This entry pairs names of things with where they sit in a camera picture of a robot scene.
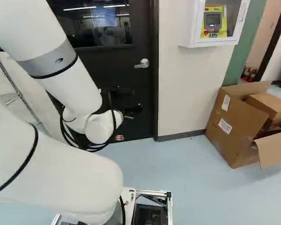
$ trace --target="door window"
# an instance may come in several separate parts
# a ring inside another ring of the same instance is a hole
[[[48,3],[74,48],[133,43],[129,0],[48,0]]]
[[[241,2],[241,0],[206,0],[200,37],[232,37]]]

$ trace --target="light blue floor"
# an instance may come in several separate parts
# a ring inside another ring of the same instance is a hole
[[[281,89],[270,93],[281,98]],[[205,136],[108,146],[101,155],[122,168],[125,186],[173,192],[175,225],[281,225],[281,165],[231,169]],[[50,225],[55,214],[0,205],[0,225]]]

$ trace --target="white wall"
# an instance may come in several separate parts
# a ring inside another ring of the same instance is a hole
[[[178,47],[185,1],[159,1],[159,136],[206,128],[234,49]]]
[[[267,0],[246,66],[259,68],[281,14],[281,0]]]
[[[262,81],[266,80],[278,80],[281,72],[281,36],[277,43],[277,46],[273,52],[273,55],[267,65],[267,68],[263,74]]]

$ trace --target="door handle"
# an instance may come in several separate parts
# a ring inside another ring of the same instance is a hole
[[[140,61],[140,64],[138,65],[134,65],[134,68],[135,69],[138,69],[138,68],[148,68],[150,66],[150,62],[148,59],[142,59]]]

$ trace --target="aed cabinet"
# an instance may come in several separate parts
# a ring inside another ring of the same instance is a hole
[[[186,0],[180,46],[237,45],[250,0]]]

